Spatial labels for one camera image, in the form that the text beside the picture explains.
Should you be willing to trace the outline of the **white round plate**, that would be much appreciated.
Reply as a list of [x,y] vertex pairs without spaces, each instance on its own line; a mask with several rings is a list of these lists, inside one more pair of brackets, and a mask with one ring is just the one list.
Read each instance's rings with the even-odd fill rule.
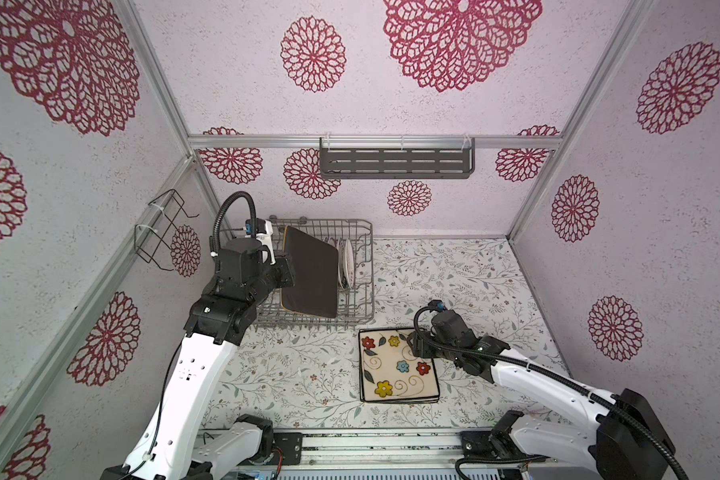
[[344,246],[345,246],[345,271],[346,271],[346,277],[348,279],[348,287],[346,289],[351,289],[355,284],[355,262],[354,262],[354,252],[352,243],[350,240],[344,240]]
[[345,271],[345,246],[343,240],[337,241],[337,251],[338,251],[338,283],[339,287],[341,289],[346,289],[348,287],[348,279],[346,277],[346,271]]

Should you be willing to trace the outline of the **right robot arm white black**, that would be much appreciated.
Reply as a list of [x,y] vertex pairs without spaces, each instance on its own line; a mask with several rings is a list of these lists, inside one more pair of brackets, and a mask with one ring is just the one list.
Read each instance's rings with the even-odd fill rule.
[[666,472],[685,479],[676,448],[648,400],[625,389],[616,394],[556,373],[508,343],[477,337],[454,310],[439,300],[413,317],[408,344],[415,355],[452,362],[465,373],[512,389],[566,419],[547,424],[510,410],[484,434],[462,439],[464,455],[455,463],[521,468],[561,461],[602,479],[661,479]]

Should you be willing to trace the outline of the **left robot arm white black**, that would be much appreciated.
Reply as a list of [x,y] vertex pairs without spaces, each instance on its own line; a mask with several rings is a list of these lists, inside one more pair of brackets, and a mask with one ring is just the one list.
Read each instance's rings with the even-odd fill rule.
[[258,306],[293,284],[287,258],[265,234],[236,238],[212,254],[214,274],[190,307],[185,335],[164,378],[158,406],[136,446],[103,479],[184,479],[212,390],[236,354]]

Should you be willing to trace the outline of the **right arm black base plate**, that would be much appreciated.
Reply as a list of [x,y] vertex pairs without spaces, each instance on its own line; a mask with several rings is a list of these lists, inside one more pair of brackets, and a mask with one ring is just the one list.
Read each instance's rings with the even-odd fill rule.
[[462,431],[460,441],[464,458],[477,463],[495,465],[546,460],[546,456],[523,452],[510,437],[512,427],[523,416],[524,413],[521,411],[510,410],[492,429]]

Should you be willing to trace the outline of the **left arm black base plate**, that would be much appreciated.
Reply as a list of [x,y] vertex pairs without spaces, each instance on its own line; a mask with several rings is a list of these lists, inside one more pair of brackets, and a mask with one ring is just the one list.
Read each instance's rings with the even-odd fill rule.
[[304,435],[300,432],[275,432],[271,446],[253,459],[246,459],[240,467],[253,466],[295,466],[301,464]]

